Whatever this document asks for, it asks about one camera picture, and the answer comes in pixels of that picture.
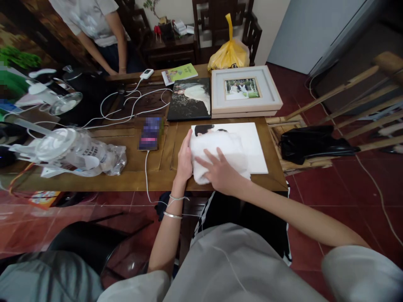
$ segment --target smartphone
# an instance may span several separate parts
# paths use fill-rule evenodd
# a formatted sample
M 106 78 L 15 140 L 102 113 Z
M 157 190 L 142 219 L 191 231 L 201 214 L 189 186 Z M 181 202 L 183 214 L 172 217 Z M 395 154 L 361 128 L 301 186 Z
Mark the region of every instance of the smartphone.
M 158 150 L 163 130 L 164 120 L 162 117 L 146 117 L 141 132 L 138 150 Z

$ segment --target bamboo chair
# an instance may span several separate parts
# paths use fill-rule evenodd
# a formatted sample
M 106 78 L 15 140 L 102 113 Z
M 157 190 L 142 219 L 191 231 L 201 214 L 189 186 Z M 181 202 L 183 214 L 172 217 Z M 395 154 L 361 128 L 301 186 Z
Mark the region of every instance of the bamboo chair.
M 322 119 L 320 122 L 316 123 L 315 125 L 321 125 L 327 121 L 330 121 L 331 119 L 334 119 L 335 117 L 338 117 L 339 115 L 342 115 L 343 113 L 346 113 L 354 108 L 357 108 L 363 104 L 367 104 L 380 96 L 383 96 L 391 91 L 396 90 L 400 86 L 403 86 L 403 59 L 398 57 L 397 55 L 390 53 L 390 52 L 383 52 L 382 54 L 378 55 L 373 59 L 374 66 L 369 68 L 368 70 L 360 73 L 356 77 L 350 79 L 347 81 L 345 84 L 342 84 L 332 91 L 328 92 L 327 94 L 323 95 L 322 97 L 314 100 L 313 102 L 307 104 L 306 106 L 294 111 L 293 113 L 285 116 L 285 117 L 268 117 L 266 118 L 267 126 L 269 127 L 269 132 L 270 135 L 272 136 L 274 142 L 276 143 L 276 152 L 278 155 L 278 158 L 280 159 L 281 166 L 283 168 L 283 171 L 286 175 L 291 175 L 295 174 L 307 169 L 313 169 L 317 167 L 321 168 L 327 168 L 332 166 L 332 159 L 337 158 L 337 156 L 327 156 L 327 157 L 314 157 L 311 159 L 305 160 L 303 165 L 296 165 L 290 161 L 283 160 L 281 157 L 281 150 L 279 147 L 279 142 L 281 140 L 281 135 L 284 132 L 287 132 L 291 129 L 294 128 L 301 128 L 301 127 L 306 127 L 306 124 L 304 122 L 304 119 L 301 117 L 301 113 L 304 111 L 312 108 L 315 105 L 319 105 L 322 103 L 324 100 L 329 99 L 330 97 L 346 90 L 349 89 L 358 83 L 364 81 L 365 79 L 369 78 L 370 76 L 374 75 L 377 72 L 383 72 L 386 74 L 387 77 L 392 79 L 395 83 L 388 85 L 387 87 L 384 87 L 382 89 L 376 90 L 376 87 L 374 87 L 375 91 L 372 91 L 371 94 L 369 94 L 366 97 L 363 97 L 361 99 L 358 99 L 357 101 L 351 102 L 344 107 L 340 108 L 337 112 L 334 112 L 327 116 L 326 118 Z M 351 124 L 352 122 L 362 118 L 366 117 L 370 114 L 373 114 L 375 112 L 378 112 L 380 110 L 389 108 L 391 106 L 399 106 L 403 102 L 403 95 L 395 97 L 393 99 L 390 99 L 382 104 L 376 105 L 366 111 L 364 111 L 361 114 L 352 116 L 351 118 L 347 119 L 346 121 L 343 121 L 341 123 L 338 123 L 335 126 L 335 130 L 340 129 L 348 124 Z M 400 108 L 399 111 L 396 111 L 395 113 L 392 113 L 390 115 L 384 116 L 380 118 L 379 120 L 373 121 L 361 128 L 358 128 L 350 133 L 344 134 L 342 138 L 345 138 L 346 140 L 349 140 L 357 135 L 363 134 L 365 132 L 371 131 L 375 128 L 382 127 L 383 125 L 400 120 L 403 118 L 403 109 Z M 399 143 L 403 142 L 403 135 L 396 136 L 396 137 L 391 137 L 387 138 L 384 140 L 374 140 L 374 142 L 367 143 L 364 145 L 359 146 L 361 149 L 361 152 L 367 151 L 367 150 L 372 150 L 372 149 L 377 149 L 377 148 L 383 148 L 387 146 L 393 146 Z

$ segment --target groom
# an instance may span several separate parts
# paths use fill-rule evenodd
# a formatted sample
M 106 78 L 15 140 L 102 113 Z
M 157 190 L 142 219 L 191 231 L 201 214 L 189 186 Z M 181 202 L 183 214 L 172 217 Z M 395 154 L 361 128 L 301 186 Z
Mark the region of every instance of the groom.
M 238 86 L 238 88 L 242 91 L 242 92 L 246 92 L 246 97 L 249 97 L 249 91 L 247 91 L 245 84 L 243 82 L 241 82 L 241 84 Z

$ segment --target charger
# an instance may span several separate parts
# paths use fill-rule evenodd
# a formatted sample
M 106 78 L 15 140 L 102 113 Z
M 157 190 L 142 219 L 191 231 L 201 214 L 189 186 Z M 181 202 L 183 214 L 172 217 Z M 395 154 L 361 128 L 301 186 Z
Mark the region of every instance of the charger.
M 154 69 L 148 68 L 140 75 L 140 78 L 148 79 L 153 73 Z

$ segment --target fingers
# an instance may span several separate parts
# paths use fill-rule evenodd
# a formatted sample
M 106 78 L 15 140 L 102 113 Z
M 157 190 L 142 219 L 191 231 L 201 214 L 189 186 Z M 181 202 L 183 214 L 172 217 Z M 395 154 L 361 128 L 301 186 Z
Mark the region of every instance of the fingers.
M 225 158 L 224 154 L 222 153 L 221 149 L 217 147 L 217 153 L 218 153 L 218 158 L 220 159 L 221 162 L 227 162 L 227 159 Z
M 213 163 L 213 164 L 218 164 L 220 161 L 217 159 L 217 157 L 215 157 L 214 155 L 212 155 L 210 153 L 210 151 L 208 151 L 207 149 L 203 150 L 204 153 L 207 155 L 207 157 L 209 158 L 209 160 Z
M 198 156 L 196 156 L 194 159 L 196 160 L 196 162 L 198 162 L 199 164 L 201 164 L 203 167 L 207 168 L 208 170 L 210 170 L 213 167 L 213 165 L 211 163 L 201 159 Z
M 185 138 L 183 139 L 180 150 L 182 150 L 184 146 L 189 147 L 189 142 L 190 142 L 191 136 L 192 136 L 192 129 L 189 129 L 188 134 L 186 134 Z
M 203 175 L 205 178 L 207 178 L 210 182 L 211 182 L 211 173 L 210 172 L 206 172 L 206 173 L 204 173 L 204 175 Z

